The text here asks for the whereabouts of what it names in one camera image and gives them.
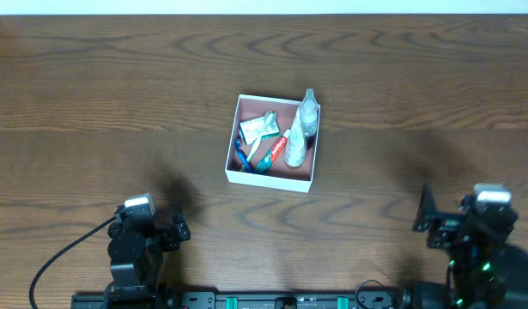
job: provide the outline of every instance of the green tape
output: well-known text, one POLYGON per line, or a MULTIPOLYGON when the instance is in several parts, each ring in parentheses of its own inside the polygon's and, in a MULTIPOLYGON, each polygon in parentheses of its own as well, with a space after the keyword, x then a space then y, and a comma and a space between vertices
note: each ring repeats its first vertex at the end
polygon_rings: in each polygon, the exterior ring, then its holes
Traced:
POLYGON ((349 298, 338 297, 338 308, 337 309, 349 309, 349 298))
POLYGON ((237 298, 236 297, 226 298, 226 309, 237 309, 237 298))

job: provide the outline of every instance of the white box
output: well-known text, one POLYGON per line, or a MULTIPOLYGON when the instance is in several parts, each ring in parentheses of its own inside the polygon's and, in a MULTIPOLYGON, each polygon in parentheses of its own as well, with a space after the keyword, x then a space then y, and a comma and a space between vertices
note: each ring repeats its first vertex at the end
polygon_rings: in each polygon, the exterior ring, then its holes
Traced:
MULTIPOLYGON (((313 170, 315 167, 316 149, 319 140, 319 123, 321 120, 321 112, 319 110, 319 118, 317 124, 317 134, 311 148, 307 150, 306 160, 301 167, 292 168, 287 166, 284 162, 284 152, 286 147, 281 151, 271 169, 266 175, 258 175, 254 173, 239 172, 241 163, 235 151, 235 139, 240 138, 239 122, 261 117, 267 110, 277 112, 277 123, 281 134, 289 129, 294 120, 294 115, 300 101, 273 99, 253 95, 239 95, 237 100, 237 109, 235 110, 235 119, 233 121, 233 128, 231 130, 231 139, 229 140, 228 158, 226 160, 225 171, 229 182, 243 185, 256 185, 266 188, 275 188, 281 190, 309 192, 309 188, 313 182, 313 170)), ((262 140, 258 151, 252 157, 251 163, 256 166, 260 160, 269 152, 279 136, 275 136, 266 140, 262 140)), ((252 145, 244 145, 242 149, 248 155, 252 145)))

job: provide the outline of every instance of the blue object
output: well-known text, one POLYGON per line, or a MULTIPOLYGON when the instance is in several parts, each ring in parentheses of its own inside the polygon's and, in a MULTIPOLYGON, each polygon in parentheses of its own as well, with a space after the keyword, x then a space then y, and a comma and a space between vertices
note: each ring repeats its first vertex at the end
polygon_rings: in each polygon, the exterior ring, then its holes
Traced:
POLYGON ((240 149, 240 146, 242 144, 240 143, 240 139, 237 138, 235 140, 235 150, 237 150, 237 156, 239 156, 240 162, 245 166, 245 169, 249 173, 254 173, 254 169, 250 166, 250 163, 246 160, 245 153, 240 149))

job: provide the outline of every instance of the wooden table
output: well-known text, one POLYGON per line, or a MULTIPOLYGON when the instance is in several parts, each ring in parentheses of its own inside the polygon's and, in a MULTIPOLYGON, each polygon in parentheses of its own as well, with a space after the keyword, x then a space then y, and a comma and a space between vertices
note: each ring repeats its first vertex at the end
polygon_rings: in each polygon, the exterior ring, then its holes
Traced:
MULTIPOLYGON (((476 182, 513 191, 528 250, 528 16, 1 16, 0 308, 40 266, 151 192, 192 238, 165 276, 228 290, 443 282, 412 233, 422 183, 454 211, 476 182), (229 184, 239 94, 315 88, 309 194, 229 184)), ((36 290, 41 308, 109 281, 97 233, 36 290)))

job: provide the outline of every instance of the wooden surface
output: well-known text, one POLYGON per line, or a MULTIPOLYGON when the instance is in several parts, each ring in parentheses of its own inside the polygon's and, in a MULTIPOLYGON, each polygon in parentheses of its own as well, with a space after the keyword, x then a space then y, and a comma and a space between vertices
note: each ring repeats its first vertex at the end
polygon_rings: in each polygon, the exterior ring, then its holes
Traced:
MULTIPOLYGON (((0 17, 0 308, 55 252, 151 192, 192 238, 179 285, 353 290, 444 280, 411 232, 424 181, 443 209, 501 182, 528 250, 528 16, 0 17), (239 94, 322 104, 309 194, 229 184, 239 94)), ((105 232, 42 277, 42 308, 111 276, 105 232)))

